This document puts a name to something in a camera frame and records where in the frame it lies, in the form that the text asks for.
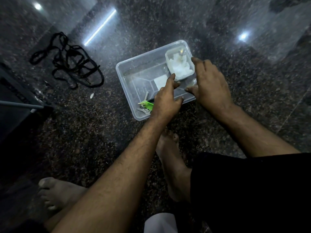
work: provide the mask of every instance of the bunch of keys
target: bunch of keys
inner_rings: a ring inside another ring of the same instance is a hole
[[[146,115],[149,115],[153,108],[153,104],[147,101],[148,95],[149,95],[149,92],[146,93],[145,99],[142,102],[138,103],[143,108],[137,109],[141,112],[144,112]]]

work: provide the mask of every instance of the floor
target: floor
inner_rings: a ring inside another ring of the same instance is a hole
[[[133,118],[116,64],[180,39],[193,56],[217,65],[236,104],[300,151],[311,152],[310,0],[2,2],[0,57],[18,81],[54,107],[43,124],[16,140],[15,152],[2,153],[3,188],[17,178],[35,183],[46,176],[91,186],[145,122]],[[83,46],[114,9],[116,14]],[[32,53],[60,31],[101,65],[103,86],[70,89],[53,79],[52,56],[36,66],[29,63]],[[188,166],[200,151],[245,157],[196,101],[184,104],[169,128],[180,136]],[[178,208],[155,156],[131,229],[142,232],[149,216]]]

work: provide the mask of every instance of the black rope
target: black rope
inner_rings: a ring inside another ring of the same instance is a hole
[[[56,38],[59,39],[61,48],[53,45],[53,42]],[[68,44],[68,37],[63,32],[53,34],[48,47],[44,50],[40,50],[40,51],[35,52],[31,56],[29,62],[32,65],[37,65],[44,58],[46,58],[48,56],[48,54],[51,50],[56,50],[56,49],[58,50],[58,53],[54,56],[54,59],[52,61],[53,65],[56,67],[56,69],[54,69],[52,71],[52,76],[55,79],[66,81],[69,84],[69,87],[71,89],[77,88],[78,87],[77,83],[81,83],[82,85],[90,87],[90,88],[95,88],[95,87],[99,87],[99,86],[103,85],[104,76],[103,76],[103,73],[101,72],[101,70],[99,69],[100,66],[97,66],[95,61],[89,57],[89,55],[86,53],[86,51],[81,46],[69,45]],[[77,56],[80,56],[78,62],[76,62],[74,59],[74,57],[77,57]],[[74,67],[71,67],[69,65],[69,63],[68,63],[69,57],[72,59],[72,61],[74,61],[74,63],[75,63]],[[94,67],[89,68],[89,67],[85,66],[85,64],[87,64],[88,62],[90,62]],[[84,74],[82,69],[88,70],[88,72],[86,74]],[[56,77],[55,73],[58,70],[64,70],[70,76],[70,78],[76,82],[75,86],[72,87],[71,84],[64,78]],[[95,73],[96,71],[98,71],[100,74],[101,82],[97,83],[97,84],[91,84],[88,81],[87,77],[89,77],[91,74]]]

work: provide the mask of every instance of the small plastic container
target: small plastic container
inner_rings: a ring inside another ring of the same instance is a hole
[[[136,120],[141,121],[150,117],[150,115],[137,110],[140,107],[138,103],[144,100],[146,92],[149,92],[147,100],[154,98],[158,93],[159,89],[154,81],[155,79],[157,81],[163,75],[166,75],[167,78],[171,75],[166,64],[165,54],[175,48],[185,49],[185,53],[189,54],[189,58],[192,57],[188,44],[184,40],[179,40],[119,62],[116,65],[118,77]],[[195,77],[195,74],[193,74],[180,82],[180,86],[174,90],[175,100],[183,97],[184,104],[195,99],[192,94],[185,92],[185,88],[193,83]]]
[[[183,79],[191,76],[192,74],[194,74],[194,64],[191,61],[191,57],[192,57],[191,52],[189,51],[189,49],[182,47],[182,46],[168,50],[165,53],[166,64],[169,68],[170,73],[173,74],[173,73],[175,73],[175,71],[174,71],[173,66],[169,60],[173,59],[175,54],[180,54],[180,53],[182,56],[184,56],[184,55],[186,56],[186,59],[187,59],[186,61],[188,62],[190,69],[192,70],[192,73],[184,74],[180,77],[178,76],[178,74],[176,74],[175,81],[183,80]]]

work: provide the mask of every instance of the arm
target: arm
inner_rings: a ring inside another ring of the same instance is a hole
[[[294,147],[248,116],[231,98],[228,84],[209,60],[192,58],[197,86],[186,91],[219,121],[232,135],[245,154],[251,157],[299,153]]]
[[[53,232],[125,232],[139,204],[160,135],[179,111],[175,74],[155,98],[149,120],[134,140],[71,208]]]

